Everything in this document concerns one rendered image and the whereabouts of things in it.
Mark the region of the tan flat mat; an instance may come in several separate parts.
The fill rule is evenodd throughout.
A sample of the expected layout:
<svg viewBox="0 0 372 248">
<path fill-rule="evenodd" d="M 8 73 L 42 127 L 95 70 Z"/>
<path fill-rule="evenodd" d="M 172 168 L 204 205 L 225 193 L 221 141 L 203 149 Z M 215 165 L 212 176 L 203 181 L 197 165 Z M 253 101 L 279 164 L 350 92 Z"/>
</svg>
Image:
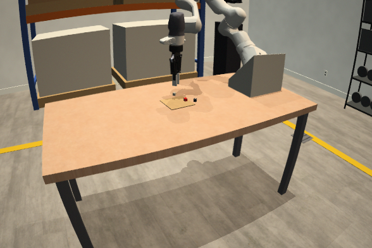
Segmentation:
<svg viewBox="0 0 372 248">
<path fill-rule="evenodd" d="M 188 107 L 188 106 L 195 105 L 190 100 L 184 101 L 183 99 L 184 99 L 184 96 L 178 96 L 178 97 L 172 97 L 172 98 L 169 98 L 169 99 L 163 99 L 163 100 L 160 100 L 160 101 L 164 105 L 166 105 L 168 108 L 170 108 L 171 110 L 185 108 L 185 107 Z"/>
</svg>

